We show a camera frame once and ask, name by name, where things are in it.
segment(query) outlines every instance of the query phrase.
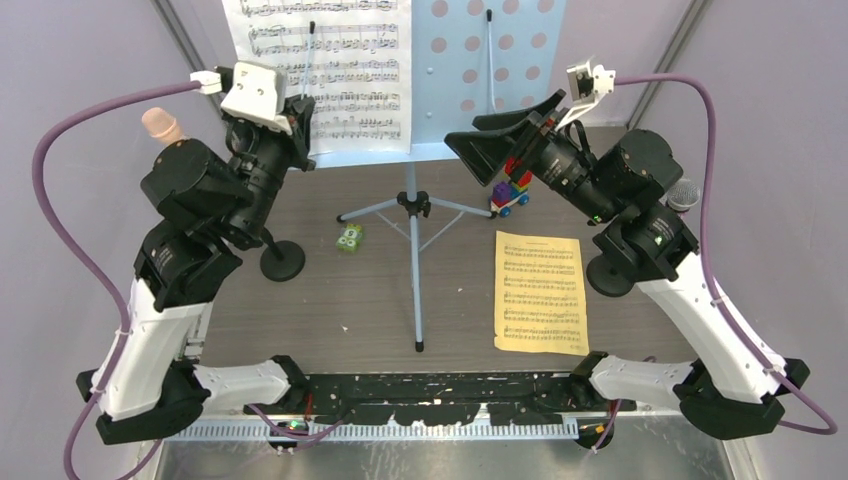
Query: sheet music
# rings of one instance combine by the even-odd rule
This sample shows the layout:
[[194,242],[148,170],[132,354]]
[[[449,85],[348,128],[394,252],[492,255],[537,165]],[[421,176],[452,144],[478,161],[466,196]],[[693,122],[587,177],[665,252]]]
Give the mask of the sheet music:
[[495,347],[589,353],[580,242],[497,232]]
[[286,96],[315,98],[311,153],[409,152],[411,0],[222,1],[239,60],[285,69]]

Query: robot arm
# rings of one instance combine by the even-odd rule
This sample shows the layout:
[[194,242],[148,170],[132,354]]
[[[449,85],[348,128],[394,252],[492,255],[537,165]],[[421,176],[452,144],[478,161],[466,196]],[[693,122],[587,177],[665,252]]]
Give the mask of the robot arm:
[[[230,90],[232,78],[243,85]],[[261,246],[287,170],[314,168],[307,158],[314,99],[285,98],[284,79],[244,62],[192,75],[203,84],[201,93],[232,92],[222,104],[229,162],[184,137],[164,111],[155,118],[146,114],[149,128],[161,127],[151,135],[167,146],[141,187],[164,219],[147,234],[136,258],[131,330],[98,401],[97,429],[105,444],[164,438],[202,412],[299,402],[303,395],[303,375],[288,357],[241,367],[198,364],[214,298],[242,263],[230,246]],[[117,341],[116,336],[110,356]],[[105,365],[78,376],[86,401]]]
[[[698,354],[680,364],[631,362],[592,352],[574,370],[600,396],[676,409],[719,439],[771,432],[784,413],[776,397],[787,393],[769,369],[731,330],[707,291],[698,241],[660,199],[683,175],[671,148],[654,132],[632,130],[604,155],[591,152],[577,118],[612,91],[615,72],[588,63],[568,70],[574,108],[558,110],[559,90],[525,110],[478,116],[477,131],[454,132],[445,143],[481,185],[504,170],[513,181],[531,172],[584,213],[601,254],[586,278],[599,293],[619,297],[634,286],[650,296]],[[577,127],[579,141],[569,134]],[[751,329],[732,302],[742,330],[772,369],[801,387],[809,370],[784,359]]]

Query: blue music stand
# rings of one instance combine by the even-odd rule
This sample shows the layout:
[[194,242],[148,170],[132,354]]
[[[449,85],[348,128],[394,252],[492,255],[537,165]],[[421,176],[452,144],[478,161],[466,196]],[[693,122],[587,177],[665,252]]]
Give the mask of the blue music stand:
[[[336,217],[345,222],[376,213],[409,239],[415,312],[415,350],[424,350],[419,254],[465,213],[495,218],[489,210],[430,197],[418,191],[415,162],[456,158],[445,135],[471,129],[475,116],[535,105],[548,97],[553,58],[565,1],[444,0],[412,2],[412,146],[397,152],[334,152],[317,155],[317,168],[406,163],[406,190],[397,198]],[[487,10],[491,9],[491,22]],[[409,234],[380,212],[401,205]],[[420,245],[418,215],[431,205],[459,212]]]

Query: white wall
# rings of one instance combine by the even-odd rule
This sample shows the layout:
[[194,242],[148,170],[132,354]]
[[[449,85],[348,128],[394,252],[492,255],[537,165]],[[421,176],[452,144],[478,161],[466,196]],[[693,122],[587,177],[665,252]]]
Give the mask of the white wall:
[[[848,4],[713,2],[675,66],[702,80],[718,114],[710,212],[716,275],[753,326],[812,370],[804,391],[848,429]],[[663,86],[640,125],[703,179],[697,94]],[[690,218],[697,222],[697,215]],[[786,418],[822,425],[794,399]],[[766,479],[844,478],[845,433],[786,429],[751,442]]]
[[[118,312],[42,218],[30,162],[39,138],[106,99],[188,79],[189,69],[146,0],[0,2],[0,476],[58,479],[83,407],[74,380],[105,358]],[[139,189],[161,148],[141,114],[160,105],[194,136],[223,129],[207,101],[183,94],[95,119],[54,144],[46,165],[59,217],[122,289],[158,216]],[[136,447],[105,447],[92,417],[75,450],[83,479],[126,472]]]

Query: green toy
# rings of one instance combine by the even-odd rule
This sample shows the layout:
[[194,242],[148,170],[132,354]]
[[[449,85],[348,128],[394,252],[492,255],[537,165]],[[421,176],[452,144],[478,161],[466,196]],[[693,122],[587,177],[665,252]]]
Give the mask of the green toy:
[[347,227],[342,230],[342,236],[336,240],[336,248],[339,250],[354,253],[362,243],[362,226],[348,223]]

